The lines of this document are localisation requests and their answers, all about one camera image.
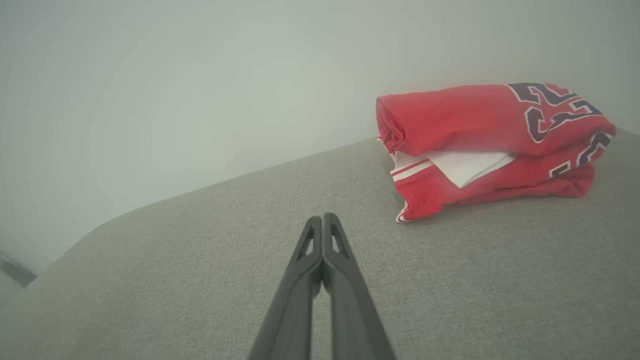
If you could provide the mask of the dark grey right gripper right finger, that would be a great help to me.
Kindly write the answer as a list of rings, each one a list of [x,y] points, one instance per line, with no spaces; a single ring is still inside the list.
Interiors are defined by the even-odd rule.
[[[322,219],[323,285],[330,296],[334,360],[395,360],[343,226],[334,213]]]

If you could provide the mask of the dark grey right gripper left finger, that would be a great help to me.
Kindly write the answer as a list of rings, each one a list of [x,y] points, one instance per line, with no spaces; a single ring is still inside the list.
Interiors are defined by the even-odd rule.
[[[313,300],[322,280],[322,219],[309,218],[270,303],[249,360],[309,360]]]

